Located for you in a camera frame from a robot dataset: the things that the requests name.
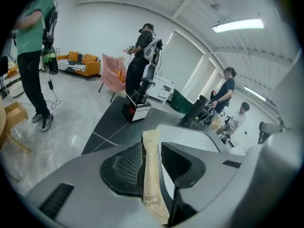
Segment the black shirt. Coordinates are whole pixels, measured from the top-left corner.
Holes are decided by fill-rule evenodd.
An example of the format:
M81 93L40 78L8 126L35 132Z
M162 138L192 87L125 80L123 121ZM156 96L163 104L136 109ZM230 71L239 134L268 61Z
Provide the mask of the black shirt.
M135 54L135 57L143 57L143 49L153 41L152 32L146 30L137 39L135 47L141 46L141 50Z
M211 95L210 95L210 100L213 100L213 98L214 98L214 94L211 93Z
M212 101L217 101L218 99L220 99L221 97L223 97L225 94L228 93L228 90L232 90L234 91L234 79L230 78L228 79L220 88L219 92L213 97ZM227 105L227 103L229 102L230 98L228 98L227 100L224 100L222 102L219 102L217 104L217 106L214 108L214 110L216 110L217 113L221 113L224 110L224 107Z

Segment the green t-shirt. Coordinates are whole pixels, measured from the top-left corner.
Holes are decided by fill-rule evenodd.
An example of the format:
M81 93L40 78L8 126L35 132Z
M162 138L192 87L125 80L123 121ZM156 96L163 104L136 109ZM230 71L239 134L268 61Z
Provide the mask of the green t-shirt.
M42 12L43 19L49 10L54 6L53 0L35 0L32 1L25 9L24 15L31 15L34 11ZM42 19L30 27L19 29L16 34L17 54L25 52L39 51L42 48L43 24Z

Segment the concrete floor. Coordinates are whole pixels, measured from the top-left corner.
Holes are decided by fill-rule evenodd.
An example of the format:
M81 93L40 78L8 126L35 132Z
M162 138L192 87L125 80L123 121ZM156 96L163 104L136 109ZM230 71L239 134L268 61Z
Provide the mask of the concrete floor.
M42 93L46 100L55 101L55 96L48 87L48 77L48 74L40 73ZM81 154L92 131L110 105L112 92L104 85L98 93L101 85L98 77L87 81L82 76L59 73L51 76L51 80L57 99L62 100L62 103L52 110L51 103L47 102L54 115L54 121L47 132L40 130L42 121L31 122L35 109L25 94L12 99L13 102L23 104L29 118L19 123L16 130L12 129L11 134L30 148L31 153L25 153L7 140L0 151L0 161L7 172L20 180L11 184L22 195L61 165ZM125 92L115 95L125 97ZM183 116L168 103L162 106L160 101L150 97L149 102L154 108ZM8 97L3 99L4 106L11 103Z

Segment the person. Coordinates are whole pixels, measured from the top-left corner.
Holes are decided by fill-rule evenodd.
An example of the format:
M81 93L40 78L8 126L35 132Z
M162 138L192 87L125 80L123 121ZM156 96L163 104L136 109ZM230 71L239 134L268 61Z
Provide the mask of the person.
M224 78L226 82L222 85L218 93L211 100L213 102L213 108L215 110L215 116L219 118L220 113L229 102L232 97L235 83L234 77L237 75L236 71L232 67L227 67L224 70Z
M125 82L125 90L129 96L139 89L144 69L149 64L149 61L144 58L143 49L153 40L154 26L147 23L140 31L141 35L137 39L135 48L127 51L129 55L135 53L134 59L129 64Z
M220 133L225 132L226 136L231 136L237 130L237 128L245 122L245 113L249 111L249 109L249 104L247 102L243 102L240 109L237 110L235 115L230 119L230 122L218 129L216 134L219 135Z
M33 123L43 119L42 131L51 126L53 115L49 112L43 97L39 79L39 62L47 13L54 6L54 0L34 0L25 9L24 16L14 25L17 29L17 62L24 92L36 109Z

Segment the paper bag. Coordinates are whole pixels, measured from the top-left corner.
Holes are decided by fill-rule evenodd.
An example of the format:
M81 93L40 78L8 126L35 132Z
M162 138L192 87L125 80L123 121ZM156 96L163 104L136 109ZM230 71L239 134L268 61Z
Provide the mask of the paper bag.
M143 145L147 152L143 181L143 204L163 225L168 223L169 212L162 198L159 177L159 152L157 130L143 132Z

